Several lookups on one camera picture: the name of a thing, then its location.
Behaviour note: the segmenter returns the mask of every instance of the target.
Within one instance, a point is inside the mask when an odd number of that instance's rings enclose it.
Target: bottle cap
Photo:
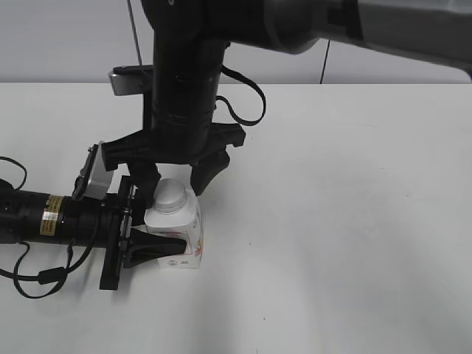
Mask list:
[[[154,209],[164,214],[179,211],[187,201],[185,186],[176,179],[163,179],[154,192]]]

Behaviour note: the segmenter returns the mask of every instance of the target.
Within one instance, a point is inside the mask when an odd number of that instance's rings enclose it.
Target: plastic bottle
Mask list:
[[[203,251],[203,223],[198,199],[192,189],[175,179],[159,182],[154,205],[145,213],[148,233],[177,237],[187,242],[185,254],[159,258],[164,268],[198,268]]]

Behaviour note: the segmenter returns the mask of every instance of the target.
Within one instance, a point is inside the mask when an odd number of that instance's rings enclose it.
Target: gray wall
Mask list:
[[[153,32],[133,0],[143,58]],[[2,0],[1,82],[106,82],[136,54],[125,0]],[[233,45],[226,65],[260,83],[318,83],[326,41],[299,56]],[[326,83],[467,83],[456,69],[333,44]]]

